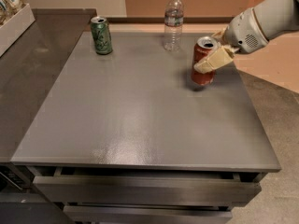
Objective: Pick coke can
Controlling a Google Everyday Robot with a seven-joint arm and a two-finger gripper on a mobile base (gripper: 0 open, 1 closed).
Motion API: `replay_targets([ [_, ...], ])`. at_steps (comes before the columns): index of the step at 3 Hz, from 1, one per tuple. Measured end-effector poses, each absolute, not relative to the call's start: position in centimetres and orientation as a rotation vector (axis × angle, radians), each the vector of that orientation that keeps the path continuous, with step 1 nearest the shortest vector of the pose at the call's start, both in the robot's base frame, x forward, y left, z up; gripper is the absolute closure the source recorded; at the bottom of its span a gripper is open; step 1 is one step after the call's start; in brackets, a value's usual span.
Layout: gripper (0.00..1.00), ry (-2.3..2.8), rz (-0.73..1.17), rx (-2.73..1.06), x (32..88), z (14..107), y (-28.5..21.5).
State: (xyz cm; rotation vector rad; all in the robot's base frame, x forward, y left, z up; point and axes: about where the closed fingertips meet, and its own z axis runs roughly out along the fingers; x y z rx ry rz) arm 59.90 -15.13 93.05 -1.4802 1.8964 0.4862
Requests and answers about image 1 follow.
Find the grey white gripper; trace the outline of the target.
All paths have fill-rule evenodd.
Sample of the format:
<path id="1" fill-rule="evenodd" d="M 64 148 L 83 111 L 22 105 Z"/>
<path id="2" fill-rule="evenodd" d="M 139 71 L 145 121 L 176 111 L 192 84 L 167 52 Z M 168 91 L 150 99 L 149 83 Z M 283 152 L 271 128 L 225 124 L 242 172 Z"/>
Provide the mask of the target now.
<path id="1" fill-rule="evenodd" d="M 221 46 L 193 66 L 198 73 L 215 71 L 231 63 L 237 52 L 250 54 L 268 44 L 253 8 L 235 16 L 225 30 L 221 29 L 212 37 L 218 40 Z"/>

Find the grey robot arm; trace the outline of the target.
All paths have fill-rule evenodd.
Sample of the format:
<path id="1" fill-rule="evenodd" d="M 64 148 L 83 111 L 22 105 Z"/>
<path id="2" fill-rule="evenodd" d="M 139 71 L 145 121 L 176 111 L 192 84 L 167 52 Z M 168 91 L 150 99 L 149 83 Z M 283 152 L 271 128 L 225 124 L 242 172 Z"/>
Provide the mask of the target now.
<path id="1" fill-rule="evenodd" d="M 299 30 L 299 0 L 264 0 L 235 16 L 213 36 L 221 43 L 197 62 L 195 71 L 205 74 L 233 61 L 236 53 L 251 54 L 280 35 Z"/>

